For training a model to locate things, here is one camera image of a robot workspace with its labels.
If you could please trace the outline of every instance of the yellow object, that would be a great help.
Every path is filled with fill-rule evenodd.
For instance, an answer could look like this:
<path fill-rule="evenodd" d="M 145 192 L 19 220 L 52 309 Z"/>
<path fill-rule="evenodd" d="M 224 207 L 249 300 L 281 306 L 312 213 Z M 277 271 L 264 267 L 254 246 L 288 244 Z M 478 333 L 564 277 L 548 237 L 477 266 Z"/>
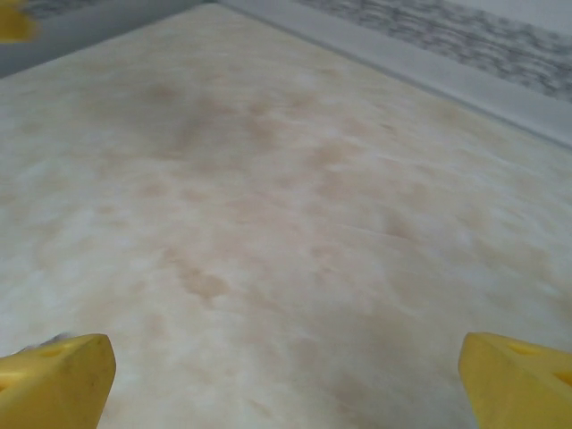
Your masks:
<path fill-rule="evenodd" d="M 572 354 L 470 333 L 458 369 L 481 429 L 572 428 Z"/>
<path fill-rule="evenodd" d="M 31 40 L 36 24 L 20 10 L 21 0 L 0 0 L 0 43 Z"/>
<path fill-rule="evenodd" d="M 0 428 L 95 429 L 115 377 L 105 335 L 0 358 Z"/>

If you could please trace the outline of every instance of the marble-patterned floor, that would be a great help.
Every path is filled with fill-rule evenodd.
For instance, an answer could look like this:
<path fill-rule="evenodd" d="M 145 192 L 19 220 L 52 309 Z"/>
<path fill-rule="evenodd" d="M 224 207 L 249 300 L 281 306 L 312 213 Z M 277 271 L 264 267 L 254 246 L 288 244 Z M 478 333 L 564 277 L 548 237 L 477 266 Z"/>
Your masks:
<path fill-rule="evenodd" d="M 218 5 L 0 81 L 0 355 L 104 332 L 101 429 L 475 427 L 572 349 L 572 152 Z"/>

